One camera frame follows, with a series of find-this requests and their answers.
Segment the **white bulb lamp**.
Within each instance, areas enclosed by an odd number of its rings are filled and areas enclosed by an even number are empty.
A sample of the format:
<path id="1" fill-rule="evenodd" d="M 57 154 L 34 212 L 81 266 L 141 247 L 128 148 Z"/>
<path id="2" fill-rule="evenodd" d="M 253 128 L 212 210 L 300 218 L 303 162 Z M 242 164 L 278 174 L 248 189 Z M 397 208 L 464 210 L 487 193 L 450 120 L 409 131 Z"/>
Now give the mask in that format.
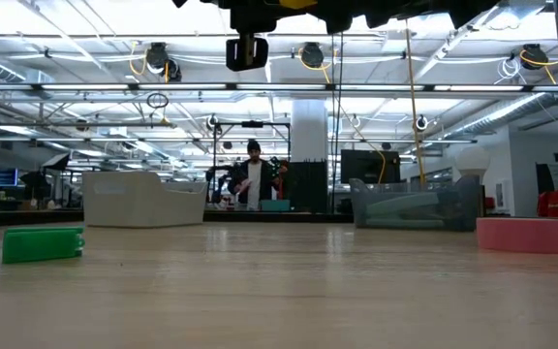
<path id="1" fill-rule="evenodd" d="M 481 146 L 463 148 L 456 156 L 454 166 L 464 175 L 474 175 L 483 180 L 490 165 L 490 153 Z"/>

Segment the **black metal frame rig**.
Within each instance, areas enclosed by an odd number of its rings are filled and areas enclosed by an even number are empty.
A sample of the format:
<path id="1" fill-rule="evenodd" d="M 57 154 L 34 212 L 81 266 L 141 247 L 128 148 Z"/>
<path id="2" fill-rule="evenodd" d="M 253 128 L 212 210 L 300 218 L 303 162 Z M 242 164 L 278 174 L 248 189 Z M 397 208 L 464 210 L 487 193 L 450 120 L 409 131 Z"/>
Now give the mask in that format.
<path id="1" fill-rule="evenodd" d="M 286 160 L 279 160 L 276 156 L 272 157 L 269 162 L 271 164 L 272 170 L 277 174 L 279 165 L 282 161 L 286 161 L 287 165 L 289 164 L 289 160 L 291 157 L 291 140 L 292 140 L 292 129 L 289 123 L 277 123 L 277 122 L 265 122 L 265 121 L 256 121 L 256 120 L 247 120 L 247 121 L 240 121 L 240 122 L 217 122 L 215 129 L 213 132 L 213 166 L 219 166 L 217 164 L 217 147 L 219 142 L 223 143 L 235 143 L 236 139 L 225 139 L 225 136 L 230 132 L 230 130 L 235 127 L 241 127 L 246 129 L 260 129 L 264 127 L 270 127 L 273 131 L 280 136 L 284 143 L 288 145 L 288 158 Z"/>

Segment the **white plastic storage bin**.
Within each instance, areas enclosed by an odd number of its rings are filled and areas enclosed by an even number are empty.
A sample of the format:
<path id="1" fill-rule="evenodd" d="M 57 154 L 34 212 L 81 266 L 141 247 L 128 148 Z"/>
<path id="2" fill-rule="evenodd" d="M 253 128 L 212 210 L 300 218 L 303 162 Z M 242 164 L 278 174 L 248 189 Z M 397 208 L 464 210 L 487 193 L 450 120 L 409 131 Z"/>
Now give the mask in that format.
<path id="1" fill-rule="evenodd" d="M 87 172 L 81 192 L 88 226 L 167 228 L 202 223 L 207 183 L 164 183 L 150 172 Z"/>

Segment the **black equipment cabinet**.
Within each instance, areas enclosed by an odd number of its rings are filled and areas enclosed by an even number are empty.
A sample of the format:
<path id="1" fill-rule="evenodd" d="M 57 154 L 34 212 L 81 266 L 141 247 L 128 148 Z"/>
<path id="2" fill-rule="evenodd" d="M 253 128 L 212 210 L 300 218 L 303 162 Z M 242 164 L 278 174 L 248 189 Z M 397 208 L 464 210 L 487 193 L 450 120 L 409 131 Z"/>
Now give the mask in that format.
<path id="1" fill-rule="evenodd" d="M 328 163 L 292 162 L 288 171 L 288 194 L 295 211 L 326 213 Z"/>

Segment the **green plastic stapler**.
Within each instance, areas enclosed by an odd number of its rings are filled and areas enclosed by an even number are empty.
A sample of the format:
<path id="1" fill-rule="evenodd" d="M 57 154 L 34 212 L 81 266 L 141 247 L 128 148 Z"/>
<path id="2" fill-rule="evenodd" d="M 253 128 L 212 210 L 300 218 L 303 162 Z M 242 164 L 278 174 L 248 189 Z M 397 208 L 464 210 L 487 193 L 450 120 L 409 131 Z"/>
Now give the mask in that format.
<path id="1" fill-rule="evenodd" d="M 2 263 L 17 264 L 80 257 L 82 227 L 11 228 L 3 236 Z"/>

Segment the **black monitor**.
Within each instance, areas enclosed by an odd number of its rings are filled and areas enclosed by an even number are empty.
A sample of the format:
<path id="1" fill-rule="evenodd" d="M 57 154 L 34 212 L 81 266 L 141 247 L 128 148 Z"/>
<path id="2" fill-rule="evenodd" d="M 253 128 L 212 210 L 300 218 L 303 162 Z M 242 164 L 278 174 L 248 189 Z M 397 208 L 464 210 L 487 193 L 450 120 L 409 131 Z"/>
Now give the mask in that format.
<path id="1" fill-rule="evenodd" d="M 401 159 L 398 152 L 373 150 L 341 150 L 341 182 L 360 179 L 365 184 L 397 183 Z"/>

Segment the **grey translucent storage bin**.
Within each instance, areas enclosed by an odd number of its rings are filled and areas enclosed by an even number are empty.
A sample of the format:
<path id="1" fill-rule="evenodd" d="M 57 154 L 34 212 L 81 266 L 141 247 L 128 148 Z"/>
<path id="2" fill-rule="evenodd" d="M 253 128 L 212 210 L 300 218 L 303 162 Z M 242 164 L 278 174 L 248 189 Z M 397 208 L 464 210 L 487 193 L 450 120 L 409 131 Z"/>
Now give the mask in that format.
<path id="1" fill-rule="evenodd" d="M 443 228 L 408 230 L 470 232 L 476 229 L 477 219 L 482 217 L 482 187 L 480 180 L 474 175 L 463 176 L 452 184 L 427 184 L 425 186 L 413 185 L 408 182 L 365 184 L 359 179 L 352 179 L 350 187 L 354 223 L 359 228 L 376 228 L 363 225 L 366 205 L 401 194 L 435 193 L 438 196 L 439 204 L 430 208 L 429 211 L 440 215 L 445 222 Z"/>

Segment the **person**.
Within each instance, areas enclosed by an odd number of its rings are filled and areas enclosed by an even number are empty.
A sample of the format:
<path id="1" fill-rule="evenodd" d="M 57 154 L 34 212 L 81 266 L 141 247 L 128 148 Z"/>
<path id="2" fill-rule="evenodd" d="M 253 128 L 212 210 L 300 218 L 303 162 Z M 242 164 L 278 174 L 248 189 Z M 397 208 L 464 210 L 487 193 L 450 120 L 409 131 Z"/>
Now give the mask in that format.
<path id="1" fill-rule="evenodd" d="M 261 201 L 270 200 L 272 191 L 279 188 L 279 175 L 271 164 L 261 158 L 260 144 L 250 140 L 247 144 L 249 158 L 236 165 L 236 176 L 228 189 L 248 211 L 257 211 Z"/>

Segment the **long light strip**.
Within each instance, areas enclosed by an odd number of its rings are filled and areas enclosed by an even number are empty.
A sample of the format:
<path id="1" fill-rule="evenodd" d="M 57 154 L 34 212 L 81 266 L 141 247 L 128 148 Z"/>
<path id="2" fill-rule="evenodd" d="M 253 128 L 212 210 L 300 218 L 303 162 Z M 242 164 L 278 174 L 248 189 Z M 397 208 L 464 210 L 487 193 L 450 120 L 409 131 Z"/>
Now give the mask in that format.
<path id="1" fill-rule="evenodd" d="M 558 85 L 329 83 L 0 83 L 0 91 L 554 92 Z"/>

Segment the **white square pillar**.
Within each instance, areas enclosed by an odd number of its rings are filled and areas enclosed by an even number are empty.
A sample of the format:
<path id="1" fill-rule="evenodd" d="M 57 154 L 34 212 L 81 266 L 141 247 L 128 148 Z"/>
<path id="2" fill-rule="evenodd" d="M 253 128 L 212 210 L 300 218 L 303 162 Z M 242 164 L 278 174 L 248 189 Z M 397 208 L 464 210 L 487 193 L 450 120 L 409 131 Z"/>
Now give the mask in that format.
<path id="1" fill-rule="evenodd" d="M 327 159 L 325 100 L 293 100 L 291 130 L 291 154 L 295 162 L 322 162 Z"/>

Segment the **black aluminium table frame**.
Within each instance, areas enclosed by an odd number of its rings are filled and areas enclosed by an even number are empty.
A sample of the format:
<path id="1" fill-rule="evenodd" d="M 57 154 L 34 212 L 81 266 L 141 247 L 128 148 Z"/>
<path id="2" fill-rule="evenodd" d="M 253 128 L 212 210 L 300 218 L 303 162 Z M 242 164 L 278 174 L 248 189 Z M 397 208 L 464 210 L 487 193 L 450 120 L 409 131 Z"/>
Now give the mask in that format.
<path id="1" fill-rule="evenodd" d="M 37 225 L 46 223 L 80 222 L 84 213 L 79 209 L 42 211 L 0 211 L 0 227 Z M 352 223 L 353 216 L 346 214 L 310 213 L 244 213 L 235 211 L 208 211 L 203 215 L 206 222 L 263 222 L 263 223 Z"/>

